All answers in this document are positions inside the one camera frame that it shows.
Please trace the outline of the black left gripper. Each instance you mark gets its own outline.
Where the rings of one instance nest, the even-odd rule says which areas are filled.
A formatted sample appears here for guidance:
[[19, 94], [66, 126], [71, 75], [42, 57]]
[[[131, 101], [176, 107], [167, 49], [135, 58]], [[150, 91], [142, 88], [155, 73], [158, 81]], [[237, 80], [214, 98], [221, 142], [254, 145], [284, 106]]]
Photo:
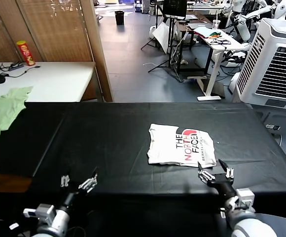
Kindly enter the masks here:
[[82, 184], [77, 182], [70, 182], [69, 175], [61, 176], [60, 187], [65, 189], [64, 196], [64, 207], [67, 209], [71, 208], [74, 202], [86, 194], [86, 192], [91, 192], [97, 185], [98, 167], [94, 169], [90, 178], [86, 179]]

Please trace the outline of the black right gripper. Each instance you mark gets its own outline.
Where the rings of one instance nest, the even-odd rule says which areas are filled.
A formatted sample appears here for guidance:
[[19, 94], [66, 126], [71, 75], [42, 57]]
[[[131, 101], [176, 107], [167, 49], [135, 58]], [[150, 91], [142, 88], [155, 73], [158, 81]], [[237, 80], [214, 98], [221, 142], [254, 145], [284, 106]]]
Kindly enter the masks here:
[[219, 159], [218, 161], [225, 174], [216, 174], [214, 179], [214, 176], [205, 171], [198, 162], [198, 177], [203, 183], [207, 185], [210, 183], [211, 187], [215, 188], [221, 197], [232, 198], [236, 196], [236, 191], [232, 186], [234, 183], [234, 169], [230, 168], [223, 160]]

